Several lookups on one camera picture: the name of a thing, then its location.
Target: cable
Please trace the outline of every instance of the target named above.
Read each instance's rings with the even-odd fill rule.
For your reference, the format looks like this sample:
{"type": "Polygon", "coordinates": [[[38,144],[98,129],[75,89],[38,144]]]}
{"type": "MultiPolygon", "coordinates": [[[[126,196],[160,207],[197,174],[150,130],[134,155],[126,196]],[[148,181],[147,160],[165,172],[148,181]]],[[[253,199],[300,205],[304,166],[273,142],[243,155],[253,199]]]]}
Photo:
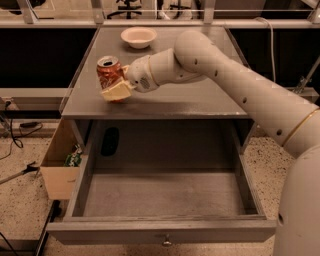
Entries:
{"type": "MultiPolygon", "coordinates": [[[[10,106],[11,104],[11,101],[6,101],[5,102],[5,111],[7,110],[7,108],[10,106]]],[[[3,160],[5,158],[7,158],[8,156],[11,155],[11,152],[12,152],[12,144],[14,143],[18,148],[23,148],[23,143],[21,140],[19,140],[19,138],[23,138],[23,137],[27,137],[28,135],[36,132],[36,131],[39,131],[43,125],[42,123],[35,123],[36,125],[40,125],[39,128],[36,128],[34,129],[33,131],[29,132],[29,133],[26,133],[26,134],[22,134],[22,131],[21,131],[21,124],[19,126],[19,130],[20,130],[20,135],[19,136],[14,136],[13,135],[13,128],[12,128],[12,122],[13,122],[13,119],[10,120],[10,126],[9,126],[9,130],[10,130],[10,135],[11,135],[11,138],[12,138],[12,142],[10,144],[10,148],[9,148],[9,153],[3,157],[0,158],[0,160],[3,160]]]]}
{"type": "Polygon", "coordinates": [[[14,255],[19,256],[19,254],[13,249],[7,238],[0,232],[0,236],[4,239],[4,241],[7,243],[7,245],[10,247],[11,251],[14,253],[14,255]]]}
{"type": "Polygon", "coordinates": [[[273,75],[273,82],[276,82],[276,68],[275,68],[275,64],[274,64],[274,40],[273,40],[273,27],[271,25],[271,23],[262,17],[257,17],[255,18],[255,20],[259,20],[262,22],[266,22],[268,24],[268,26],[270,27],[270,31],[271,31],[271,62],[272,62],[272,75],[273,75]]]}
{"type": "Polygon", "coordinates": [[[8,156],[10,156],[10,155],[11,155],[11,151],[12,151],[12,144],[13,144],[13,141],[11,141],[11,143],[10,143],[9,153],[8,153],[7,155],[5,155],[5,156],[1,157],[1,158],[0,158],[0,160],[3,160],[3,159],[5,159],[5,158],[7,158],[8,156]]]}

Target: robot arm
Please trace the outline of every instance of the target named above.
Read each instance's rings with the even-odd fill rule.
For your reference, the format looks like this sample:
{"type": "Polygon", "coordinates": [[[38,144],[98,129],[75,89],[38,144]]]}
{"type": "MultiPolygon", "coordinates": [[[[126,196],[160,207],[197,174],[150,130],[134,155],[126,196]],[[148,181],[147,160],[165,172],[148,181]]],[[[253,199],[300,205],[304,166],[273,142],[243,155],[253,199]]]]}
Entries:
{"type": "Polygon", "coordinates": [[[274,255],[320,255],[318,106],[229,59],[196,31],[179,35],[173,49],[134,61],[126,78],[137,91],[148,92],[198,75],[215,81],[270,137],[298,158],[282,192],[274,255]]]}
{"type": "Polygon", "coordinates": [[[182,33],[173,49],[137,59],[126,73],[139,92],[198,75],[215,81],[292,156],[320,145],[318,106],[231,60],[200,32],[182,33]]]}

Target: gray table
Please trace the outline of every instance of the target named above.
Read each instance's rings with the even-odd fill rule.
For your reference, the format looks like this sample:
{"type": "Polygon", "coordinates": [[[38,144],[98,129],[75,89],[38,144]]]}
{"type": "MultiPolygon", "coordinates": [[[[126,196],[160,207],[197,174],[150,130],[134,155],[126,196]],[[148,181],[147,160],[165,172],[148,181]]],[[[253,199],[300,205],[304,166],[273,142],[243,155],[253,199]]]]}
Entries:
{"type": "Polygon", "coordinates": [[[99,31],[63,111],[85,153],[64,220],[48,231],[65,244],[265,241],[275,222],[266,219],[240,152],[252,121],[217,84],[201,77],[134,92],[122,103],[100,95],[102,56],[130,64],[194,29],[241,62],[227,32],[156,27],[151,47],[135,50],[121,40],[124,29],[99,31]],[[108,156],[101,149],[110,127],[120,139],[108,156]]]}
{"type": "Polygon", "coordinates": [[[158,36],[146,49],[136,50],[121,40],[126,27],[101,28],[62,116],[66,119],[211,119],[247,118],[220,87],[201,77],[183,84],[167,84],[142,94],[134,92],[122,103],[108,103],[100,95],[97,61],[117,56],[123,65],[136,58],[172,48],[177,35],[192,29],[206,34],[230,58],[241,62],[227,32],[221,27],[155,27],[158,36]]]}

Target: drawer handle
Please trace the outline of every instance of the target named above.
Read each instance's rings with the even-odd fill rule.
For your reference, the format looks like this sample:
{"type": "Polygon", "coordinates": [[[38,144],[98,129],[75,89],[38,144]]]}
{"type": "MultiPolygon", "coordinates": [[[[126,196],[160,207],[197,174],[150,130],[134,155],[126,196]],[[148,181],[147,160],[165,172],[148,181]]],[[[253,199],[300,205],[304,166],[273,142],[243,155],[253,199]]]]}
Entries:
{"type": "Polygon", "coordinates": [[[169,235],[166,235],[166,238],[164,240],[164,242],[162,243],[163,247],[170,247],[172,246],[172,243],[169,241],[169,235]]]}

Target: small box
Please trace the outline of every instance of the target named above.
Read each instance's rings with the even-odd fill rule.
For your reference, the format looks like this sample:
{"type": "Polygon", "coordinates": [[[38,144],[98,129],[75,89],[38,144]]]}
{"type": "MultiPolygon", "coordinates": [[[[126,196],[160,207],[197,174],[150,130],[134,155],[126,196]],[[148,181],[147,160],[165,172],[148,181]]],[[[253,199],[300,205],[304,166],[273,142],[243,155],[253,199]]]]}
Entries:
{"type": "Polygon", "coordinates": [[[70,121],[62,119],[40,166],[49,199],[71,197],[80,167],[65,167],[64,163],[76,144],[70,121]]]}

